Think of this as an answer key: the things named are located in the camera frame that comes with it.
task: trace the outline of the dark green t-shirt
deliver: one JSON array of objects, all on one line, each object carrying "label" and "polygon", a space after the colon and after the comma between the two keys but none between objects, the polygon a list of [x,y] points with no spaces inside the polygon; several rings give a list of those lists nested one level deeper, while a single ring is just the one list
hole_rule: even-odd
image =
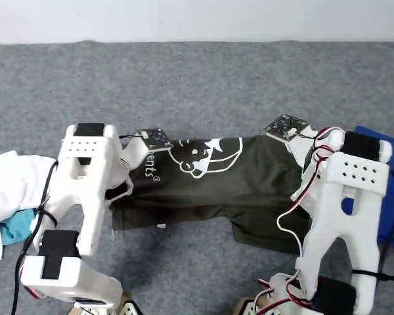
[{"label": "dark green t-shirt", "polygon": [[[293,236],[276,226],[301,182],[301,169],[283,143],[253,136],[173,144],[131,172],[133,194],[110,207],[114,230],[226,217],[236,241],[297,253]],[[303,239],[309,217],[296,209],[282,225]]]}]

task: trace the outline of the white wall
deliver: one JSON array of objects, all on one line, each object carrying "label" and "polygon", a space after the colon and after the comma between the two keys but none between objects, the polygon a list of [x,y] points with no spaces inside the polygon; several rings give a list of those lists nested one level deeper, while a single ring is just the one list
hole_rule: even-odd
[{"label": "white wall", "polygon": [[394,0],[0,0],[0,44],[394,41]]}]

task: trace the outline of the gray carpet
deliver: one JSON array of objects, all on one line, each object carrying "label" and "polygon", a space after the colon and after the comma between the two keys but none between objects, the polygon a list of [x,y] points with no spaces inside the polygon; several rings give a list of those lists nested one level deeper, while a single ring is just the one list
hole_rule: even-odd
[{"label": "gray carpet", "polygon": [[[128,133],[161,126],[173,138],[260,134],[287,112],[314,126],[362,124],[394,137],[392,43],[76,43],[0,47],[0,153],[56,156],[66,127],[105,121]],[[62,226],[78,227],[81,211]],[[20,244],[0,261],[0,314],[11,309]],[[117,232],[110,216],[92,266],[121,280],[145,315],[227,315],[258,277],[294,258],[235,243],[226,219]],[[386,270],[394,274],[394,250]],[[349,279],[337,242],[321,274]],[[65,314],[68,304],[24,291],[18,314]],[[394,314],[394,283],[373,314]]]}]

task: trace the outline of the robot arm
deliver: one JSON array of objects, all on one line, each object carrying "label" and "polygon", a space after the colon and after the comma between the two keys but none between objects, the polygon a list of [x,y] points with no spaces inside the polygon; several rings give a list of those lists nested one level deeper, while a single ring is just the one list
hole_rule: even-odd
[{"label": "robot arm", "polygon": [[[122,296],[117,279],[87,266],[81,259],[94,255],[104,218],[104,197],[108,189],[125,185],[132,191],[129,171],[138,167],[147,154],[172,147],[161,129],[140,131],[122,150],[114,126],[81,123],[69,126],[58,156],[45,210],[57,221],[73,205],[81,205],[83,224],[80,233],[55,230],[52,220],[43,216],[33,239],[37,256],[27,256],[21,282],[44,294],[93,308],[99,314],[114,314]],[[32,222],[32,230],[38,217]]]},{"label": "robot arm", "polygon": [[[300,287],[288,285],[287,275],[275,275],[270,280],[274,293],[268,304],[290,297],[288,288],[308,301],[313,300],[318,293],[321,260],[336,238],[345,241],[353,269],[376,272],[379,260],[376,239],[389,176],[386,163],[392,154],[390,143],[345,133],[337,127],[316,132],[306,121],[289,115],[269,125],[267,134],[284,142],[302,167],[301,188],[292,199],[312,218],[311,229],[295,264]],[[345,198],[353,199],[351,214],[342,211],[341,203]],[[376,278],[354,274],[351,285],[348,291],[350,295],[353,289],[355,305],[344,314],[369,314]],[[296,303],[280,304],[277,309],[283,315],[325,314],[321,307],[315,310],[315,307]]]}]

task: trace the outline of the teal fabric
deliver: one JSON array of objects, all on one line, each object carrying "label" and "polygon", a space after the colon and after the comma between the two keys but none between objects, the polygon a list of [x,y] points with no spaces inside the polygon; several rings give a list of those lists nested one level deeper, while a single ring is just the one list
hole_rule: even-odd
[{"label": "teal fabric", "polygon": [[35,217],[33,209],[16,212],[0,222],[1,242],[3,245],[22,242],[31,234],[29,226]]}]

